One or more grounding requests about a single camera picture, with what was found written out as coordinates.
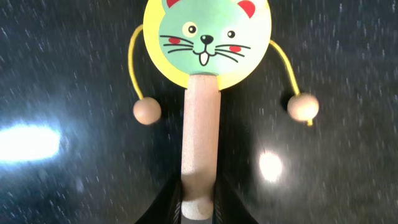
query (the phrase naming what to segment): wooden handle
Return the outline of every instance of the wooden handle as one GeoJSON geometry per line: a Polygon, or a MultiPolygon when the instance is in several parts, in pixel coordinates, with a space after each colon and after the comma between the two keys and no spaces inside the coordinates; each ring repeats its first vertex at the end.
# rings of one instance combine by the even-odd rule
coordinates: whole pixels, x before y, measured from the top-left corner
{"type": "Polygon", "coordinates": [[[185,90],[181,210],[191,220],[206,220],[213,215],[220,104],[216,76],[190,76],[185,90]]]}

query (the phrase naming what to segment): cat nose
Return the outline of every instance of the cat nose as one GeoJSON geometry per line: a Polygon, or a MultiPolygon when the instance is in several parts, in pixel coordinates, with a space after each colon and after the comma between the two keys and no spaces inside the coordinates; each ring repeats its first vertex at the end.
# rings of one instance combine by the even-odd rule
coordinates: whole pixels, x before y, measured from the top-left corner
{"type": "Polygon", "coordinates": [[[204,43],[204,44],[211,44],[212,41],[214,40],[214,38],[210,35],[203,35],[200,37],[200,40],[204,43]]]}

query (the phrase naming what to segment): wooden ball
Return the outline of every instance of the wooden ball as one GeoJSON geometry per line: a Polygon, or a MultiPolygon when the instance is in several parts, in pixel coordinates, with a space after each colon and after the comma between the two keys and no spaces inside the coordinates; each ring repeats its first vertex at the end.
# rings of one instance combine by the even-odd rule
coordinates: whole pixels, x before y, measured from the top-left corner
{"type": "Polygon", "coordinates": [[[145,97],[144,99],[137,101],[134,104],[132,112],[138,122],[144,125],[155,123],[162,115],[159,103],[151,97],[145,97]]]}
{"type": "Polygon", "coordinates": [[[310,121],[319,112],[319,102],[317,98],[308,93],[293,96],[287,105],[289,115],[296,121],[310,121]]]}

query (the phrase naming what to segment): yellow string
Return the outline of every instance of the yellow string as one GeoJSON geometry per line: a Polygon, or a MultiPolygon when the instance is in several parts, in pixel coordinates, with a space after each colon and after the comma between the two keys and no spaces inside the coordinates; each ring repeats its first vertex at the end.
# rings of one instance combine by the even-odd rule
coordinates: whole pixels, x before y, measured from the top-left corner
{"type": "Polygon", "coordinates": [[[133,60],[134,56],[133,56],[133,54],[134,54],[134,46],[136,44],[137,37],[141,31],[142,31],[142,24],[139,27],[137,27],[137,29],[135,29],[134,33],[132,33],[131,40],[130,40],[130,46],[129,46],[129,53],[128,53],[129,54],[129,56],[128,56],[129,73],[130,73],[131,82],[132,82],[134,90],[136,91],[138,98],[140,100],[142,100],[144,96],[142,95],[142,92],[139,89],[136,75],[134,74],[134,60],[133,60]]]}
{"type": "MultiPolygon", "coordinates": [[[[278,54],[280,55],[280,57],[284,61],[287,73],[289,74],[290,84],[292,84],[292,88],[293,88],[294,94],[296,96],[300,96],[300,89],[299,89],[299,86],[297,85],[296,77],[294,75],[292,64],[290,63],[289,58],[287,58],[285,52],[282,50],[281,47],[279,47],[279,45],[277,43],[275,43],[273,40],[270,40],[269,43],[271,44],[271,46],[273,46],[275,48],[275,50],[278,52],[278,54]]],[[[312,119],[307,121],[307,125],[308,126],[312,126],[313,125],[312,119]]]]}

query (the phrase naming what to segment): speckled countertop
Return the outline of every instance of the speckled countertop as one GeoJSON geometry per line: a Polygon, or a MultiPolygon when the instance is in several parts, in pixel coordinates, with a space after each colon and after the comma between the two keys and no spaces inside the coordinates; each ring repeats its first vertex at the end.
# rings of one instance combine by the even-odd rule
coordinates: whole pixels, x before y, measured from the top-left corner
{"type": "MultiPolygon", "coordinates": [[[[145,3],[0,0],[0,132],[60,136],[50,159],[0,163],[1,224],[134,223],[178,170],[184,90],[142,37],[138,80],[163,117],[144,127],[131,111],[127,46],[145,3]]],[[[313,128],[289,118],[272,50],[222,92],[220,172],[259,223],[398,223],[397,3],[270,1],[272,38],[321,108],[313,128]],[[267,153],[278,181],[261,172],[267,153]]]]}

